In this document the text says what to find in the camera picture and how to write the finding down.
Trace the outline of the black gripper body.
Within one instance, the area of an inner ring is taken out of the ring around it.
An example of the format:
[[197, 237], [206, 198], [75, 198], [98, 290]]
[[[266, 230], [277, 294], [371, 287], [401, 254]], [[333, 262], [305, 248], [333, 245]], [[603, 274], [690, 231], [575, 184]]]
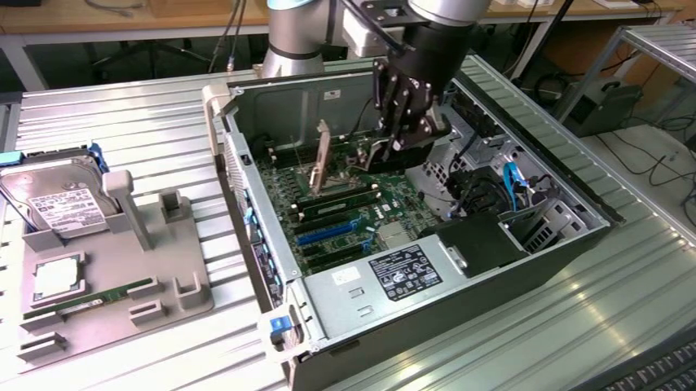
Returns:
[[476, 27], [478, 24], [452, 27], [436, 23], [407, 27], [403, 43], [411, 50], [401, 55], [389, 54], [391, 67], [433, 88], [444, 88], [464, 62]]

